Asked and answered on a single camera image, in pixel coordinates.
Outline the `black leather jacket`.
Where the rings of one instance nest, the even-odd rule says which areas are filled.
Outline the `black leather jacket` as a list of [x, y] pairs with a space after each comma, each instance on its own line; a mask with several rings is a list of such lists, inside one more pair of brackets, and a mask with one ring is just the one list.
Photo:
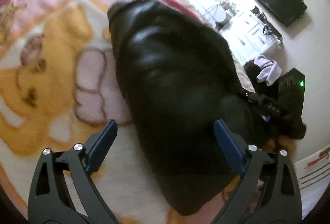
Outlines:
[[196, 214], [238, 177], [215, 137], [217, 120], [270, 151], [294, 151], [304, 137], [301, 119], [250, 103], [227, 41], [212, 28], [156, 0], [119, 1], [107, 16], [120, 91], [178, 214]]

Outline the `lavender cloth on chair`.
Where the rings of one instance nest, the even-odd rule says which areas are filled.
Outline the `lavender cloth on chair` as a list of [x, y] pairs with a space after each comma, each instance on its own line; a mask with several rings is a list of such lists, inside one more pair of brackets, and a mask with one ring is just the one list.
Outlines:
[[281, 77], [282, 69], [275, 60], [259, 55], [253, 63], [260, 68], [256, 77], [259, 83], [265, 82], [267, 86], [271, 86]]

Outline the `white drawer cabinet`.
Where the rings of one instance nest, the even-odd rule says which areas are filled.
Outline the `white drawer cabinet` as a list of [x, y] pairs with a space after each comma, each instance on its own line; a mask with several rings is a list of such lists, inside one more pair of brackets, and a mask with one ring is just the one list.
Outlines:
[[280, 49], [281, 41], [251, 11], [236, 14], [219, 33], [241, 65]]

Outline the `pink bear print blanket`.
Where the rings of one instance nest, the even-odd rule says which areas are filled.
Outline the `pink bear print blanket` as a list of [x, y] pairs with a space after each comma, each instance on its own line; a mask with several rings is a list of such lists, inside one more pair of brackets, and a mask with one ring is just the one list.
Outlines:
[[[141, 152], [115, 79], [107, 10], [117, 0], [1, 0], [1, 187], [23, 216], [44, 148], [70, 149], [118, 122], [92, 180], [124, 223], [209, 223], [218, 194], [182, 217], [165, 201]], [[186, 0], [161, 0], [200, 17]]]

